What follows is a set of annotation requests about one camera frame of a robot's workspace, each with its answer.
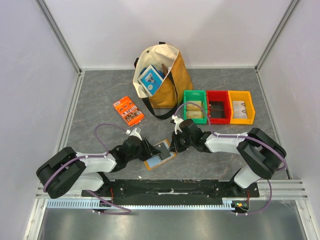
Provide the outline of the mustard leather card holder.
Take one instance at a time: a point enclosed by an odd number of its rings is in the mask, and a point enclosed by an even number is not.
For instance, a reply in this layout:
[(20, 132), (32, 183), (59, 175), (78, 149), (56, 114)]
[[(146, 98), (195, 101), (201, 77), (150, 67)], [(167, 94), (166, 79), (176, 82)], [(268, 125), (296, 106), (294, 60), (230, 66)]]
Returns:
[[(167, 148), (170, 151), (170, 143), (169, 143), (169, 141), (167, 139), (164, 139), (161, 142), (166, 142)], [(159, 154), (157, 154), (157, 155), (147, 159), (146, 161), (144, 161), (144, 165), (146, 166), (146, 168), (148, 170), (152, 170), (152, 169), (154, 169), (154, 168), (156, 168), (156, 167), (168, 162), (169, 160), (172, 160), (173, 158), (175, 158), (177, 156), (177, 154), (175, 152), (170, 151), (171, 157), (166, 159), (165, 161), (161, 161), (161, 159), (159, 157)]]

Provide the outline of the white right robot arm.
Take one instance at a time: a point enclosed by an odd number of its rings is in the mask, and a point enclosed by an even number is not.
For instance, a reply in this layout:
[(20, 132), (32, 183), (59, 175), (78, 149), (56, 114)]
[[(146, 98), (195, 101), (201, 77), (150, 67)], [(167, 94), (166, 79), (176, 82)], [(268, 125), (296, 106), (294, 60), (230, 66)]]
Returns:
[(242, 196), (247, 188), (259, 179), (270, 180), (286, 168), (285, 149), (259, 128), (239, 134), (221, 134), (202, 131), (192, 119), (171, 117), (174, 124), (170, 151), (181, 153), (193, 147), (200, 153), (239, 154), (246, 162), (230, 180), (229, 191), (235, 197)]

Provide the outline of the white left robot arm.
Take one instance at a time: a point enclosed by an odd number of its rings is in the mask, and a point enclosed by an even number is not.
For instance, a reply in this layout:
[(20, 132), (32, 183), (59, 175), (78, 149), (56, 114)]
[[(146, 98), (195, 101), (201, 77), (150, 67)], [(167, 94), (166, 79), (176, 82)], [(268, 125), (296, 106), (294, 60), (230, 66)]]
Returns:
[(124, 169), (132, 160), (146, 161), (161, 153), (146, 138), (129, 136), (121, 145), (105, 153), (85, 154), (67, 146), (36, 170), (43, 191), (52, 199), (70, 190), (90, 190), (98, 196), (110, 191), (106, 173)]

